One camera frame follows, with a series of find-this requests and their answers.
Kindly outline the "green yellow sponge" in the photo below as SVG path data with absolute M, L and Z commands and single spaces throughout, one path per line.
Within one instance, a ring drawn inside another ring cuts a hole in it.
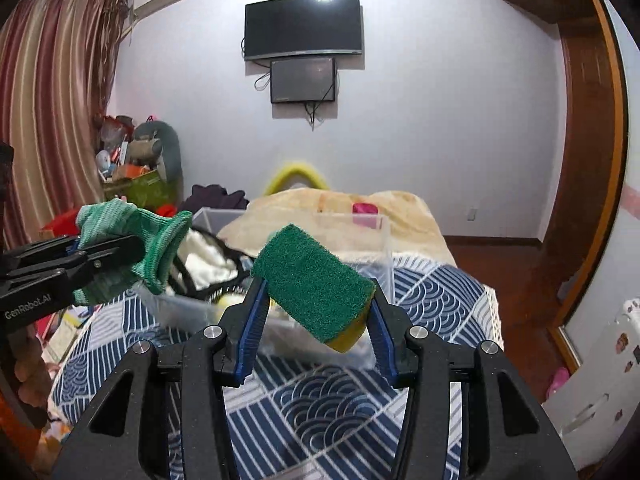
M 345 353 L 366 329 L 374 285 L 294 224 L 280 229 L 252 267 L 270 298 L 327 347 Z

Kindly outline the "green knitted glove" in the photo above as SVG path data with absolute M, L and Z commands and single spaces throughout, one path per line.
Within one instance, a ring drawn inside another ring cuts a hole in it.
M 102 262 L 89 284 L 74 291 L 76 306 L 93 306 L 139 282 L 152 294 L 161 294 L 168 284 L 171 263 L 192 226 L 192 214 L 179 211 L 163 217 L 114 198 L 81 207 L 76 226 L 80 250 L 116 250 L 113 260 Z

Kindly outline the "clear plastic storage box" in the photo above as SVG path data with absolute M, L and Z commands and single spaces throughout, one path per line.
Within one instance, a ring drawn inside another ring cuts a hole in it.
M 203 208 L 165 291 L 134 290 L 161 326 L 194 333 L 241 301 L 255 274 L 266 279 L 271 301 L 260 352 L 373 367 L 367 310 L 374 292 L 394 293 L 385 216 Z

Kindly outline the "green cardboard box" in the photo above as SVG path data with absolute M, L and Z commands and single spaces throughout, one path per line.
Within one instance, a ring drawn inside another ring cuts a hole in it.
M 129 203 L 152 211 L 160 206 L 173 205 L 178 196 L 175 182 L 165 182 L 157 170 L 134 179 L 104 182 L 102 188 L 107 200 L 126 196 Z

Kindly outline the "beige plush blanket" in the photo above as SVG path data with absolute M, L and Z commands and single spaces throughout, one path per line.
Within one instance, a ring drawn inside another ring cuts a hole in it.
M 409 192 L 364 196 L 293 188 L 254 200 L 218 237 L 254 256 L 289 224 L 299 226 L 339 256 L 411 252 L 452 266 L 456 263 L 430 208 Z

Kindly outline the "dark purple clothing pile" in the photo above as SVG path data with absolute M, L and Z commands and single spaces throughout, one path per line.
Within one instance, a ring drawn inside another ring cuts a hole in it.
M 178 206 L 178 211 L 186 210 L 196 214 L 202 208 L 245 210 L 249 203 L 244 191 L 229 193 L 219 184 L 194 184 L 191 195 Z

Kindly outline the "grey green plush toy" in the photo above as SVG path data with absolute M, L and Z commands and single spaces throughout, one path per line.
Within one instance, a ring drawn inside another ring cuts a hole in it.
M 159 120 L 138 125 L 128 145 L 127 162 L 157 170 L 164 182 L 180 180 L 181 153 L 175 129 Z

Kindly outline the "yellow curved pillow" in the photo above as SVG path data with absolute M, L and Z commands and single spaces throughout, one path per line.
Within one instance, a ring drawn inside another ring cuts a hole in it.
M 282 166 L 268 182 L 264 195 L 269 196 L 294 188 L 301 184 L 304 188 L 326 191 L 330 187 L 320 172 L 308 162 L 288 162 Z

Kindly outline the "striped red beige curtain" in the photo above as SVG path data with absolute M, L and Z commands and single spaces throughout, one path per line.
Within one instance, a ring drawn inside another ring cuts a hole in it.
M 3 244 L 104 199 L 94 156 L 128 0 L 20 0 L 1 29 L 1 140 L 14 149 Z

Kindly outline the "wooden door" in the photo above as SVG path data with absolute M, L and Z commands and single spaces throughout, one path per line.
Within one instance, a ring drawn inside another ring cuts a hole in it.
M 558 330 L 575 312 L 603 256 L 620 202 L 627 154 L 627 100 L 620 49 L 606 18 L 559 24 L 566 76 L 566 130 L 558 192 L 544 251 L 556 284 L 570 283 Z

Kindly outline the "wall power socket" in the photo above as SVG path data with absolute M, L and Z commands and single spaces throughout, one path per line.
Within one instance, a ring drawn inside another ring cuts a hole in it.
M 474 221 L 476 219 L 476 215 L 477 215 L 477 209 L 475 207 L 472 207 L 468 210 L 468 213 L 466 214 L 466 220 Z

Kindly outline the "small wall monitor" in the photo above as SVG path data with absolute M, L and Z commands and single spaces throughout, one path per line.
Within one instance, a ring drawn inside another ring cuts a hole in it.
M 281 58 L 270 64 L 272 104 L 334 102 L 335 95 L 335 58 Z

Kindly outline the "large wall television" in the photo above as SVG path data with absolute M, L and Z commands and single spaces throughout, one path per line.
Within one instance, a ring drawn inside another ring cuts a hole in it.
M 294 55 L 360 55 L 360 0 L 267 0 L 245 6 L 247 61 Z

